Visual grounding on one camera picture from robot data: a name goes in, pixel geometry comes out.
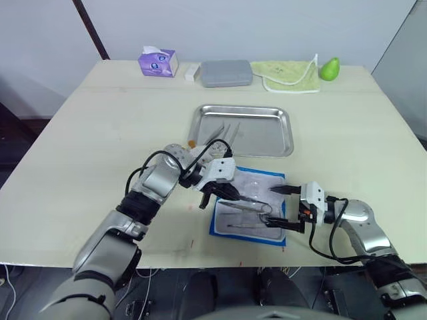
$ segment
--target orange component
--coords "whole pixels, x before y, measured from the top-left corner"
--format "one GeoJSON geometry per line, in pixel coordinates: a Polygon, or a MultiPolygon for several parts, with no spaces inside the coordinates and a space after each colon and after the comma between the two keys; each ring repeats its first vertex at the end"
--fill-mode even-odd
{"type": "Polygon", "coordinates": [[[190,141],[188,141],[188,145],[189,145],[189,147],[190,148],[195,148],[195,141],[194,140],[190,140],[190,141]]]}

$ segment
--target wooden table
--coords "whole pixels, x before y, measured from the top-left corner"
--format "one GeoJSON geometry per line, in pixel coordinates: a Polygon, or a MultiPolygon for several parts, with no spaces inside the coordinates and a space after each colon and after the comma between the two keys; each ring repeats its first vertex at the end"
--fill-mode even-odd
{"type": "MultiPolygon", "coordinates": [[[[363,67],[343,66],[320,93],[273,94],[258,78],[247,87],[203,88],[144,77],[136,61],[102,61],[66,100],[0,190],[0,261],[71,267],[102,219],[121,201],[129,173],[155,150],[185,144],[204,103],[279,107],[290,116],[294,152],[237,157],[239,166],[284,172],[288,183],[317,181],[329,194],[367,202],[407,263],[427,262],[427,156],[363,67]]],[[[208,235],[212,203],[177,187],[150,225],[140,267],[335,265],[312,253],[308,233],[288,232],[286,247],[208,235]]],[[[297,198],[287,216],[296,219],[297,198]]],[[[331,226],[316,230],[327,250],[331,226]]],[[[354,254],[336,235],[339,255],[354,254]]]]}

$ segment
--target green pear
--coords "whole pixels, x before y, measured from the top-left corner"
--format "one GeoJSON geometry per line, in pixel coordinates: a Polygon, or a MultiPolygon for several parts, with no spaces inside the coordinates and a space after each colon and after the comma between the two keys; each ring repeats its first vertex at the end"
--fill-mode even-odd
{"type": "Polygon", "coordinates": [[[334,80],[340,73],[340,60],[335,57],[330,59],[320,69],[320,77],[326,81],[334,80]]]}

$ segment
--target tissue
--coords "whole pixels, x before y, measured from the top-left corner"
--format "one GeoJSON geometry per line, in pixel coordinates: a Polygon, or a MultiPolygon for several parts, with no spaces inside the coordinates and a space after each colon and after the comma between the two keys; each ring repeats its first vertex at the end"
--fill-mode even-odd
{"type": "Polygon", "coordinates": [[[175,77],[178,60],[175,50],[144,46],[138,59],[142,73],[154,77],[175,77]]]}

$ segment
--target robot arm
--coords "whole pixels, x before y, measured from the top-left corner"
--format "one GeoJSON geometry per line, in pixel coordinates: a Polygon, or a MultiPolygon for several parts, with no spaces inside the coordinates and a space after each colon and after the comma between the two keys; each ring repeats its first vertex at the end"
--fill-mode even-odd
{"type": "Polygon", "coordinates": [[[80,250],[73,277],[53,293],[41,310],[40,319],[64,319],[64,315],[70,319],[111,319],[114,291],[129,281],[141,257],[134,241],[143,239],[151,220],[178,183],[203,192],[202,208],[212,193],[229,200],[239,199],[238,191],[228,183],[236,168],[232,157],[190,167],[194,158],[180,145],[168,145],[165,151],[181,166],[171,157],[160,155],[155,165],[143,170],[131,191],[80,250]]]}
{"type": "Polygon", "coordinates": [[[427,312],[426,284],[399,258],[389,238],[375,221],[374,212],[368,204],[360,200],[335,197],[325,199],[323,189],[316,182],[309,182],[300,187],[278,186],[272,188],[272,191],[300,194],[299,222],[283,221],[281,227],[284,229],[304,233],[305,222],[310,222],[313,228],[316,224],[321,225],[325,222],[336,223],[347,233],[359,257],[358,260],[324,253],[322,255],[345,264],[361,261],[374,282],[383,304],[392,308],[387,313],[386,319],[421,319],[419,315],[427,312]]]}

